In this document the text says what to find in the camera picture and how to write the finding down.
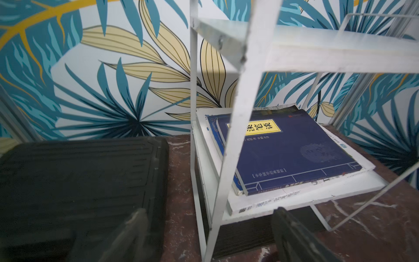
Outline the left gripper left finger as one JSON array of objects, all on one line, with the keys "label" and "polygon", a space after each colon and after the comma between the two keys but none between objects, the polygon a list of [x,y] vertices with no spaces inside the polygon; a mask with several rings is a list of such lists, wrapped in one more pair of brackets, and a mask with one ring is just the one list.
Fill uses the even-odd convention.
[{"label": "left gripper left finger", "polygon": [[121,223],[100,244],[89,251],[80,245],[73,247],[68,262],[140,262],[144,255],[147,235],[147,212],[139,208]]}]

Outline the white two-tier bookshelf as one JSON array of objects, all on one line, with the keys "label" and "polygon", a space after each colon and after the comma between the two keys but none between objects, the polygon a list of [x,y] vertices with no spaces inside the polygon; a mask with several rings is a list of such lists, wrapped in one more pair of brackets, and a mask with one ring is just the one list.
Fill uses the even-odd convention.
[{"label": "white two-tier bookshelf", "polygon": [[231,216],[228,213],[228,197],[233,194],[234,168],[237,166],[244,138],[244,122],[251,116],[256,103],[259,82],[263,76],[275,76],[278,72],[298,72],[312,75],[322,73],[360,73],[366,63],[355,66],[354,54],[360,51],[353,46],[349,52],[341,52],[331,68],[321,65],[322,59],[332,57],[331,49],[317,55],[314,42],[326,45],[322,31],[337,37],[341,30],[360,19],[388,19],[383,31],[390,37],[399,32],[398,25],[417,15],[418,1],[215,1],[226,19],[205,18],[200,1],[190,1],[189,28],[191,33],[191,73],[203,72],[199,38],[207,41],[216,53],[238,70],[237,85],[232,93],[232,119],[239,136],[228,142],[228,154],[214,168],[205,152],[204,137],[199,134],[197,121],[197,84],[191,84],[191,171],[193,192],[204,191],[204,199],[194,198],[195,208],[207,209],[209,232],[204,232],[201,211],[196,219],[199,231],[201,259],[209,262],[218,243],[221,226],[247,221],[268,215],[269,209],[256,210],[249,215]]}]

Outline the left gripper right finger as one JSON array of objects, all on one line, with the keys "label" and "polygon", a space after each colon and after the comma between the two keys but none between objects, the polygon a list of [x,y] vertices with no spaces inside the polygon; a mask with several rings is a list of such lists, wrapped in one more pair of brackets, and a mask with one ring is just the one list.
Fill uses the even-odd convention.
[{"label": "left gripper right finger", "polygon": [[339,262],[340,259],[285,208],[274,210],[272,232],[279,262]]}]

